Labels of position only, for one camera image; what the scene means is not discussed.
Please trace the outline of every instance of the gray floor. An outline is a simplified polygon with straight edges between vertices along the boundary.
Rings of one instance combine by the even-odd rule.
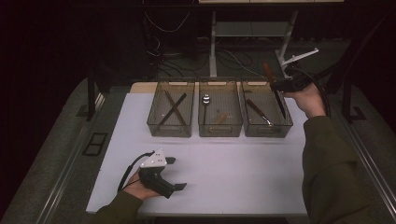
[[[274,49],[279,46],[280,42],[268,39],[245,42],[220,40],[217,56],[218,76],[255,76],[251,72],[262,75],[264,61],[274,67],[274,72],[278,73]],[[335,63],[347,46],[348,42],[344,40],[328,40],[319,43],[313,41],[292,42],[286,58],[288,59],[292,54],[318,48],[319,53],[301,60],[306,71],[315,73]],[[200,47],[201,53],[195,59],[179,58],[177,52],[169,49],[165,65],[159,66],[161,69],[158,75],[180,76],[179,72],[181,72],[183,76],[209,76],[207,41],[202,40]],[[235,62],[234,57],[246,69],[241,68],[241,65]],[[85,212],[85,208],[106,154],[106,146],[111,138],[123,99],[128,91],[129,87],[113,88],[110,94],[100,97],[97,102],[98,111],[93,120],[88,122],[84,113],[81,113],[84,105],[87,104],[85,80],[76,87],[1,223],[89,222],[91,215]],[[367,120],[354,121],[352,125],[347,124],[340,115],[341,95],[342,93],[339,91],[330,96],[332,119],[340,134],[357,151],[362,143],[389,188],[396,189],[396,178],[394,177],[396,176],[394,174],[396,166],[394,162],[396,158],[395,134],[357,88],[353,89],[352,105],[358,106]],[[107,133],[105,147],[98,157],[81,154],[92,133]],[[367,172],[364,162],[360,164],[358,174],[365,191],[373,199],[373,217],[378,223],[394,223],[394,217],[391,216],[382,195],[377,190],[378,185],[372,180],[370,172]],[[273,223],[269,219],[255,221],[254,223]],[[287,221],[290,224],[308,223],[307,217],[287,217]]]

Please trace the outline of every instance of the metal spoon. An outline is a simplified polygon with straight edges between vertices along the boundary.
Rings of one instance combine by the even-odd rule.
[[[206,124],[206,107],[210,104],[210,97],[208,94],[205,94],[202,97],[202,104],[204,105],[204,121],[203,124]]]

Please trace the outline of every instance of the chopstick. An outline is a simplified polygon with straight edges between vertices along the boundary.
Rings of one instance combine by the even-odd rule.
[[[186,98],[187,94],[186,92],[183,93],[183,95],[180,96],[180,98],[178,98],[177,102],[172,105],[172,108],[169,110],[169,112],[165,115],[165,117],[163,117],[163,119],[160,121],[160,123],[158,125],[163,125],[168,119],[169,117],[171,117],[172,113],[177,110],[177,107],[181,104],[181,102],[184,100],[184,98]]]
[[[171,96],[171,94],[169,94],[169,91],[165,91],[165,94],[166,94],[166,97],[168,97],[168,100],[169,100],[169,102],[171,103],[171,105],[172,105],[172,109],[174,109],[175,110],[175,113],[176,113],[176,115],[177,115],[177,118],[178,118],[178,120],[180,120],[180,123],[182,124],[182,125],[187,125],[186,124],[186,121],[183,119],[183,117],[181,116],[181,114],[180,114],[180,111],[177,109],[177,104],[175,104],[175,101],[172,99],[172,96]]]

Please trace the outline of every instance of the dark background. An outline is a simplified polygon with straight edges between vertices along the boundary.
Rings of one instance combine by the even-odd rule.
[[[302,10],[293,32],[294,39],[345,38],[359,43],[388,13],[389,3],[393,1],[384,1],[384,4],[376,1],[375,7],[362,7],[363,3],[360,7]],[[184,13],[171,14],[179,21]],[[159,20],[161,17],[169,19],[166,12],[155,16]],[[160,35],[160,38],[170,46],[193,54],[196,36],[209,36],[209,16],[208,12],[192,12],[187,21],[189,26],[175,36]],[[68,96],[88,71],[97,75],[101,91],[152,76],[155,68],[149,65],[146,44],[149,34],[156,31],[143,23],[142,18],[142,12],[131,10],[73,10],[67,1],[0,1],[0,217]],[[169,21],[172,23],[172,19],[163,20],[162,25],[166,26]],[[393,115],[396,108],[391,103],[395,98],[392,91],[395,83],[392,53],[396,50],[394,24],[396,13],[393,9],[365,46],[351,72],[354,84],[365,92],[393,131],[396,130]],[[351,54],[358,48],[352,48]]]

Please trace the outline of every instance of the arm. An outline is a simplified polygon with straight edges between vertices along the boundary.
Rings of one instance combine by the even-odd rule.
[[[374,223],[368,215],[370,202],[355,174],[358,158],[325,117],[316,86],[285,96],[293,98],[308,117],[303,196],[311,223]]]
[[[140,183],[139,174],[136,171],[126,187],[117,194],[114,200],[96,212],[91,224],[134,223],[137,210],[143,204],[143,201],[158,195],[158,193],[146,189]]]

